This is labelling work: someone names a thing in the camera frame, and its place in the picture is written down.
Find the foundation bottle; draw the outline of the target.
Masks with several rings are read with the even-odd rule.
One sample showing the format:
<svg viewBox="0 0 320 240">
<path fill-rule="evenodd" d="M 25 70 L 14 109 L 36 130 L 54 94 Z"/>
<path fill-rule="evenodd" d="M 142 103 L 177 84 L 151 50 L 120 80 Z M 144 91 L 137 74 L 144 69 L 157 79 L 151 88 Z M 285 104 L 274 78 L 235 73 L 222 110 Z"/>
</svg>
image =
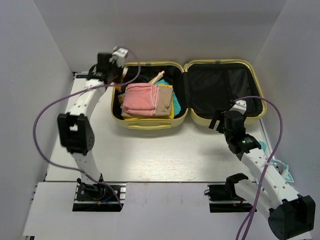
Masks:
<svg viewBox="0 0 320 240">
<path fill-rule="evenodd" d="M 117 92 L 118 92 L 119 104 L 122 105 L 123 102 L 124 102 L 124 91 L 123 91 L 121 86 L 117 87 L 116 89 L 117 89 Z"/>
</svg>

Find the teal garment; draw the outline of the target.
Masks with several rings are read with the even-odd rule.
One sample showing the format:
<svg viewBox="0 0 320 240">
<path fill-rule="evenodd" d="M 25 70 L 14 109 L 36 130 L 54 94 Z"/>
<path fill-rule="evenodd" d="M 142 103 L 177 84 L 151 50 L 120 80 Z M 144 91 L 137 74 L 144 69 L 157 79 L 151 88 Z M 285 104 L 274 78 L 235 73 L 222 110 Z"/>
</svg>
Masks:
<svg viewBox="0 0 320 240">
<path fill-rule="evenodd" d="M 167 86 L 169 88 L 173 88 L 173 86 L 171 84 L 169 84 L 167 81 L 165 81 L 164 79 L 157 81 L 155 84 L 162 86 L 162 87 Z M 179 100 L 176 96 L 175 91 L 172 92 L 172 96 L 173 96 L 173 114 L 174 114 L 174 117 L 176 117 L 180 113 L 182 108 L 181 108 Z"/>
</svg>

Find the pink towel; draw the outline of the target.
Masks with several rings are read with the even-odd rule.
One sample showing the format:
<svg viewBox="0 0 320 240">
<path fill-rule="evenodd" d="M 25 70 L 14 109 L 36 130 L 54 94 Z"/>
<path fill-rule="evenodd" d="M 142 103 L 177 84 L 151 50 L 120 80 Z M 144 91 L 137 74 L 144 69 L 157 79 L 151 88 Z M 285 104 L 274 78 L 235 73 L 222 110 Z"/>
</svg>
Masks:
<svg viewBox="0 0 320 240">
<path fill-rule="evenodd" d="M 151 117 L 156 112 L 159 97 L 158 85 L 131 83 L 126 87 L 122 110 L 129 115 Z"/>
</svg>

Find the beige cosmetic tube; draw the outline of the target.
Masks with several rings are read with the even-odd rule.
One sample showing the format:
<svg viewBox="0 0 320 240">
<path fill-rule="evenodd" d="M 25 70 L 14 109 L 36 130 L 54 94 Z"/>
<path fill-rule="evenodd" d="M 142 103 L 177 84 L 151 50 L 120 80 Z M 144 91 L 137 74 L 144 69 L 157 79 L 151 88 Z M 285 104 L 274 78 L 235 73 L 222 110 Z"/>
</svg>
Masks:
<svg viewBox="0 0 320 240">
<path fill-rule="evenodd" d="M 157 76 L 155 76 L 154 78 L 152 78 L 148 83 L 154 85 L 155 83 L 157 83 L 159 80 L 161 80 L 163 78 L 165 74 L 165 71 L 161 71 L 157 74 Z"/>
</svg>

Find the yellow hard-shell suitcase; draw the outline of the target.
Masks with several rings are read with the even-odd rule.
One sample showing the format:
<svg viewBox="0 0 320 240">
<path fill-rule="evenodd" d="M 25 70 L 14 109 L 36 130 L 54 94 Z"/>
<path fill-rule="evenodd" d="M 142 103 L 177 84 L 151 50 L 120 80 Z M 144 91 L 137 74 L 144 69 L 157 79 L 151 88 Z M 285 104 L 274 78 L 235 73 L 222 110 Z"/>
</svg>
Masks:
<svg viewBox="0 0 320 240">
<path fill-rule="evenodd" d="M 190 113 L 200 126 L 209 126 L 216 110 L 229 110 L 232 101 L 249 96 L 246 100 L 245 124 L 259 120 L 267 111 L 266 104 L 258 99 L 263 96 L 252 65 L 241 59 L 199 59 L 184 66 L 173 61 L 129 62 L 124 82 L 135 78 L 137 83 L 147 83 L 164 71 L 163 80 L 173 87 L 180 105 L 173 119 L 123 118 L 120 94 L 113 90 L 111 114 L 116 122 L 133 130 L 160 130 L 177 127 Z"/>
</svg>

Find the teal cat-ear headphones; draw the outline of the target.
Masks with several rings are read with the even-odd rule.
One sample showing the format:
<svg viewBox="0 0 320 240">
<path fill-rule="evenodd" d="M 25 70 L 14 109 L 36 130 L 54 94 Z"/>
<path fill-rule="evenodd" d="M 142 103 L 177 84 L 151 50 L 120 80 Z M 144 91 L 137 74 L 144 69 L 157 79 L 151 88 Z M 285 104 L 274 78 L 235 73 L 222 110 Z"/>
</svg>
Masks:
<svg viewBox="0 0 320 240">
<path fill-rule="evenodd" d="M 268 156 L 266 154 L 266 150 L 267 150 L 267 145 L 265 142 L 263 141 L 258 141 L 258 143 L 261 145 L 261 148 L 264 152 L 264 155 L 265 155 L 265 159 L 267 160 L 268 159 Z M 292 175 L 290 174 L 289 172 L 289 165 L 288 164 L 285 164 L 284 162 L 278 160 L 278 159 L 275 159 L 275 158 L 272 158 L 270 160 L 270 164 L 275 168 L 277 169 L 277 171 L 280 173 L 280 175 L 283 177 L 283 179 L 288 182 L 289 184 L 293 184 L 294 183 L 294 179 L 292 177 Z"/>
</svg>

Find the orange sunscreen tube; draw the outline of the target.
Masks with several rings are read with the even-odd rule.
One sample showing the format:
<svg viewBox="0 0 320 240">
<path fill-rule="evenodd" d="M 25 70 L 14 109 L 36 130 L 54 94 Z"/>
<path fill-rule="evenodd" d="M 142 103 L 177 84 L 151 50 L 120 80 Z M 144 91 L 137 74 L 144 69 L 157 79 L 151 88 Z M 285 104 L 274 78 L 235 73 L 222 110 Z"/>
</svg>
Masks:
<svg viewBox="0 0 320 240">
<path fill-rule="evenodd" d="M 121 75 L 121 78 L 120 78 L 120 83 L 121 83 L 121 84 L 124 82 L 124 78 L 125 78 L 127 72 L 128 72 L 128 68 L 127 68 L 127 67 L 124 67 L 124 68 L 123 68 L 122 75 Z"/>
</svg>

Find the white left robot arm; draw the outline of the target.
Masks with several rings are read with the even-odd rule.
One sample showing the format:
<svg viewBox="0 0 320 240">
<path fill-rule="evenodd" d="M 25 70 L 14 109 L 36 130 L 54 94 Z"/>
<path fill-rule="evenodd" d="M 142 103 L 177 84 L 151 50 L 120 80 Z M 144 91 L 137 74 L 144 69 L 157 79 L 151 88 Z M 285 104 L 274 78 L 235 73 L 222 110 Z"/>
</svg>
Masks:
<svg viewBox="0 0 320 240">
<path fill-rule="evenodd" d="M 129 50 L 123 47 L 116 47 L 112 53 L 98 53 L 97 63 L 88 71 L 84 92 L 67 113 L 57 117 L 60 144 L 81 170 L 81 178 L 77 181 L 96 200 L 105 196 L 106 187 L 99 183 L 103 176 L 93 157 L 95 135 L 90 118 L 107 85 L 121 83 L 128 53 Z"/>
</svg>

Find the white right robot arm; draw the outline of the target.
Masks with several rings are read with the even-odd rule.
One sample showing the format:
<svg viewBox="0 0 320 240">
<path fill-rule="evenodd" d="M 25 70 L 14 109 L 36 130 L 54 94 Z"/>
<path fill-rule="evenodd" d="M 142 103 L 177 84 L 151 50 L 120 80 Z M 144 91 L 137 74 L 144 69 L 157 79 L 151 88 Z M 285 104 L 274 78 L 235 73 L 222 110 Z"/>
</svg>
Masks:
<svg viewBox="0 0 320 240">
<path fill-rule="evenodd" d="M 260 212 L 279 240 L 288 240 L 313 230 L 315 201 L 311 196 L 303 196 L 295 190 L 266 159 L 261 144 L 246 132 L 246 110 L 244 100 L 236 101 L 230 110 L 217 109 L 209 128 L 216 128 L 224 135 L 229 150 L 258 182 L 250 181 L 243 173 L 231 175 L 220 189 L 209 190 L 210 199 L 247 201 L 252 205 L 247 221 L 251 223 L 254 212 Z"/>
</svg>

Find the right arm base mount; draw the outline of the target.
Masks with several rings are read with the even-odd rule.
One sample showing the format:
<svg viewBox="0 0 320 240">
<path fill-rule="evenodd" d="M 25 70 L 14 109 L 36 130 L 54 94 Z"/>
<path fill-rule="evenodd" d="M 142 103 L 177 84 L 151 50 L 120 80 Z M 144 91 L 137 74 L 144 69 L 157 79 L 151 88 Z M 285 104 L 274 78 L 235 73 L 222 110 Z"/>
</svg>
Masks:
<svg viewBox="0 0 320 240">
<path fill-rule="evenodd" d="M 236 195 L 235 184 L 249 178 L 237 173 L 226 178 L 225 183 L 209 184 L 203 192 L 209 200 L 210 213 L 249 213 L 252 205 Z"/>
</svg>

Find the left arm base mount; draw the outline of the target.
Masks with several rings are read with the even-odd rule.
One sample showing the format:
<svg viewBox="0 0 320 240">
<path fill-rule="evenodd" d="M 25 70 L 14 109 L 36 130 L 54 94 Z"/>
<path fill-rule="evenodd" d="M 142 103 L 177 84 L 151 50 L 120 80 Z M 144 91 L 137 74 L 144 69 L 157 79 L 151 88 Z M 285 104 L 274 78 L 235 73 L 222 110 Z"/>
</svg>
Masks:
<svg viewBox="0 0 320 240">
<path fill-rule="evenodd" d="M 117 198 L 124 205 L 126 197 L 125 184 L 104 185 L 84 184 L 77 179 L 72 211 L 73 212 L 120 212 L 122 210 Z"/>
</svg>

